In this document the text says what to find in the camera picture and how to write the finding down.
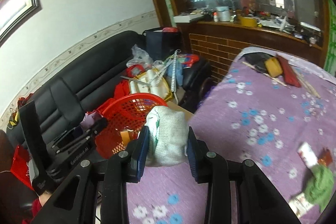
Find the small red snack wrapper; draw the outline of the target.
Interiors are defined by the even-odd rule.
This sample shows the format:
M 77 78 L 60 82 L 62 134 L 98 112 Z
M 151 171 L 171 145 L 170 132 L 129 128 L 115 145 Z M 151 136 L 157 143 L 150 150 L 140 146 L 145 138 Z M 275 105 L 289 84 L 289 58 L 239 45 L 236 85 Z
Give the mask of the small red snack wrapper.
M 318 157 L 318 164 L 323 166 L 329 166 L 333 162 L 333 158 L 331 152 L 327 148 L 323 148 L 322 152 L 319 154 Z

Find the white paper bag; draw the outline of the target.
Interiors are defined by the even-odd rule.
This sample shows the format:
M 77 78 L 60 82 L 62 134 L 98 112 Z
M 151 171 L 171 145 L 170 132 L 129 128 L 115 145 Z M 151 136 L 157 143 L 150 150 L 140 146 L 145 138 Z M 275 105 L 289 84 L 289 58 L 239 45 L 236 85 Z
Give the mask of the white paper bag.
M 297 218 L 301 218 L 314 206 L 307 201 L 304 193 L 300 193 L 293 197 L 288 202 L 288 205 L 293 210 Z

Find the yellow tape roll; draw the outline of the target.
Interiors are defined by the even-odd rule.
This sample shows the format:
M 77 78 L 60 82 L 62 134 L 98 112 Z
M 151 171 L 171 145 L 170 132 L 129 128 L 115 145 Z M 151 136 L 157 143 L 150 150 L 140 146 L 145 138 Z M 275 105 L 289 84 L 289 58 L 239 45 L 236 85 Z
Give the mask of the yellow tape roll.
M 267 59 L 266 61 L 264 61 L 264 64 L 270 77 L 275 78 L 282 75 L 282 67 L 276 57 L 271 57 Z

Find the dark red packet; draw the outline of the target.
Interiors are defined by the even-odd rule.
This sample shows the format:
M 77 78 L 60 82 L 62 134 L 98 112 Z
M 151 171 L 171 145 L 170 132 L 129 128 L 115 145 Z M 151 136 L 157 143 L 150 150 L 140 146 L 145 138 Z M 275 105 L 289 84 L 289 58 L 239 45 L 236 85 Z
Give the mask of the dark red packet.
M 280 55 L 277 55 L 276 58 L 277 58 L 280 66 L 282 68 L 282 76 L 284 78 L 284 82 L 287 85 L 295 86 L 297 88 L 300 88 L 301 84 L 300 84 L 294 70 L 290 66 L 288 60 L 285 59 L 284 57 L 280 56 Z

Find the wooden brick-pattern counter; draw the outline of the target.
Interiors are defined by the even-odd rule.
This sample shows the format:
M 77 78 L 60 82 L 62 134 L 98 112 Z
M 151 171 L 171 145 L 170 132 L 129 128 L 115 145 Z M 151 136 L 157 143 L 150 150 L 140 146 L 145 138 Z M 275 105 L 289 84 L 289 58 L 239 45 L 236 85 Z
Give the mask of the wooden brick-pattern counter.
M 320 67 L 324 66 L 326 48 L 309 46 L 304 40 L 288 34 L 259 27 L 243 27 L 231 22 L 179 23 L 187 52 L 210 62 L 216 83 L 228 73 L 234 58 L 246 47 L 262 47 L 302 57 Z

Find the white green knitted cloth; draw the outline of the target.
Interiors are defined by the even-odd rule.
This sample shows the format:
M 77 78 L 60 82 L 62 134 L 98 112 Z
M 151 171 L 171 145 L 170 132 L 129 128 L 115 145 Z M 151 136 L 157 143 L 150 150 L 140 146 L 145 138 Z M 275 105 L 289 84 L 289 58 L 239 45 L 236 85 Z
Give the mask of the white green knitted cloth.
M 146 117 L 149 149 L 146 166 L 175 166 L 186 161 L 189 125 L 185 114 L 166 106 L 155 106 Z

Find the red plastic waste basket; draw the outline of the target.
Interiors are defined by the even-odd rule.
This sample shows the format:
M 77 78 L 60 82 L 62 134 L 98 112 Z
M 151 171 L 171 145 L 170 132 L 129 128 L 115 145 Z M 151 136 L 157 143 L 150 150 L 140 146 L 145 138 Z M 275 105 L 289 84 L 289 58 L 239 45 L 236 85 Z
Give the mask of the red plastic waste basket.
M 120 131 L 134 131 L 134 139 L 146 123 L 146 116 L 155 106 L 166 106 L 160 97 L 150 93 L 135 93 L 119 99 L 111 98 L 98 109 L 108 123 L 95 138 L 96 150 L 101 157 L 109 159 L 112 155 L 124 150 Z

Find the orange medicine box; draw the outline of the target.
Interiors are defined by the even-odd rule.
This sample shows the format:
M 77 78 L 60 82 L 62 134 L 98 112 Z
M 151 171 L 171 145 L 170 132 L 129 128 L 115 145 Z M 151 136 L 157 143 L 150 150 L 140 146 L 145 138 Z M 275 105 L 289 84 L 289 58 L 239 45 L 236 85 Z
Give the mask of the orange medicine box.
M 120 131 L 120 136 L 123 145 L 126 147 L 132 140 L 134 140 L 134 131 L 130 129 L 124 129 Z

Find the navy shopping bag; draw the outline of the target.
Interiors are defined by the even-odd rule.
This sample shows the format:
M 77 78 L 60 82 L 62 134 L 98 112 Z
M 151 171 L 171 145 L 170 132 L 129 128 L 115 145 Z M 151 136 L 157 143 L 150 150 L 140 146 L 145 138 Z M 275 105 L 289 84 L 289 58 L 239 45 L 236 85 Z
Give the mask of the navy shopping bag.
M 146 51 L 153 61 L 164 61 L 182 47 L 182 34 L 175 27 L 158 27 L 143 33 Z

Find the yellow tray with rolls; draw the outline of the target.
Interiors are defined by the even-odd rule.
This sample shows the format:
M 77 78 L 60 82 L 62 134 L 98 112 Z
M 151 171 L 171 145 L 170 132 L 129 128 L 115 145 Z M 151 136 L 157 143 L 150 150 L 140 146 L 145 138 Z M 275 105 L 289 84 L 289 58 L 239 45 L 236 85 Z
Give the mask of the yellow tray with rolls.
M 168 83 L 159 74 L 157 69 L 149 69 L 141 73 L 135 78 L 128 80 L 128 84 L 131 94 L 150 93 L 162 98 L 166 102 L 173 98 L 173 93 Z

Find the clear crumpled plastic bag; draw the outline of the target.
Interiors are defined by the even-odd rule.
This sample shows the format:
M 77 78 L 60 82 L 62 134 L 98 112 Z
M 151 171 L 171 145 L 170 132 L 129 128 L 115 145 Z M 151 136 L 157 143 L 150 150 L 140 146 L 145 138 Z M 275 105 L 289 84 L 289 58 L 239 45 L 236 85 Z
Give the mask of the clear crumpled plastic bag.
M 135 44 L 131 48 L 133 58 L 126 63 L 126 66 L 132 67 L 134 65 L 141 65 L 143 69 L 150 69 L 153 65 L 153 59 L 149 56 L 147 51 L 141 49 Z

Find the crumpled purple red bag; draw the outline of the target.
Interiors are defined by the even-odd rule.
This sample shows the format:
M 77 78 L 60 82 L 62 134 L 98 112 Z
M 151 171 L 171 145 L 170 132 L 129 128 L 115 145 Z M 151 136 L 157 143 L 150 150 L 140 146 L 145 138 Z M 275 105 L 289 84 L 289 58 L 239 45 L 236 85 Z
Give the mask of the crumpled purple red bag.
M 80 122 L 80 126 L 84 131 L 86 131 L 101 118 L 102 115 L 97 111 L 86 112 L 83 120 Z

